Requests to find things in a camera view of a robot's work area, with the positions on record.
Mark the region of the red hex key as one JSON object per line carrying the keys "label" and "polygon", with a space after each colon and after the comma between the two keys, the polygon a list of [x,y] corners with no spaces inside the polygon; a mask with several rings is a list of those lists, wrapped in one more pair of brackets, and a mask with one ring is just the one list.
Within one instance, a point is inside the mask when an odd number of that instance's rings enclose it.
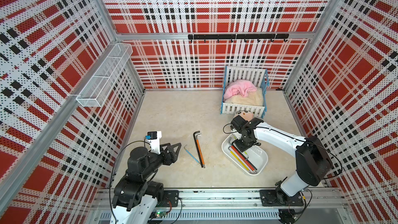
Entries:
{"label": "red hex key", "polygon": [[230,146],[230,148],[233,150],[233,152],[236,154],[238,160],[240,161],[240,163],[243,165],[243,167],[245,169],[247,169],[250,172],[255,173],[256,169],[255,167],[246,159],[246,157],[244,157],[240,151],[238,151],[237,148],[235,148],[233,145]]}

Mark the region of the dark thin hex key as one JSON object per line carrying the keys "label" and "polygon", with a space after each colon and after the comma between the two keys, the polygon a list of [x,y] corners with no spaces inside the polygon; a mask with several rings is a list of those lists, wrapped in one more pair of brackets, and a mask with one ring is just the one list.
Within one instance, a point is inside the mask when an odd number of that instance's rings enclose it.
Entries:
{"label": "dark thin hex key", "polygon": [[257,172],[257,168],[248,160],[246,156],[240,152],[237,147],[234,145],[234,142],[231,145],[232,149],[238,154],[238,156],[243,160],[244,164],[248,166],[252,171]]}

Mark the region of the yellow hex key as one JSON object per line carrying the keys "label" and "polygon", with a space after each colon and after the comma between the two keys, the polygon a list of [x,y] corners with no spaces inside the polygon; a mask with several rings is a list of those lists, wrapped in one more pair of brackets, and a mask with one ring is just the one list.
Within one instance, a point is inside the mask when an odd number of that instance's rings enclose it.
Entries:
{"label": "yellow hex key", "polygon": [[249,173],[251,172],[251,170],[240,160],[240,158],[233,152],[230,150],[230,153],[232,154],[232,156],[240,163],[240,165],[247,170]]}

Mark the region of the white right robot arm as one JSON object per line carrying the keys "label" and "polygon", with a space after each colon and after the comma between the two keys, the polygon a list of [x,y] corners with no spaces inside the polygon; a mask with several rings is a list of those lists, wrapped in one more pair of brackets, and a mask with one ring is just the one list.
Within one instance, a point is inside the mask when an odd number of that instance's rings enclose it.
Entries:
{"label": "white right robot arm", "polygon": [[317,186],[333,168],[328,151],[316,136],[305,138],[279,130],[259,118],[245,120],[236,116],[230,123],[232,133],[238,135],[232,147],[240,153],[260,141],[269,143],[295,159],[296,170],[292,175],[276,184],[271,191],[271,199],[266,205],[293,205],[294,197],[308,186]]}

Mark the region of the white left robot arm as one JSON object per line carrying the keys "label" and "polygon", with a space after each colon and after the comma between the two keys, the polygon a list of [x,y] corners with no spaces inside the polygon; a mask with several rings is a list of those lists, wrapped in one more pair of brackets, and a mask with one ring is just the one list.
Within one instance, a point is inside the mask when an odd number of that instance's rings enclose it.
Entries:
{"label": "white left robot arm", "polygon": [[146,146],[139,146],[130,152],[127,169],[112,189],[109,196],[112,224],[122,224],[127,218],[138,218],[145,224],[152,210],[164,201],[164,186],[153,179],[160,166],[177,162],[181,144],[166,143],[159,146],[160,153],[154,153]]}

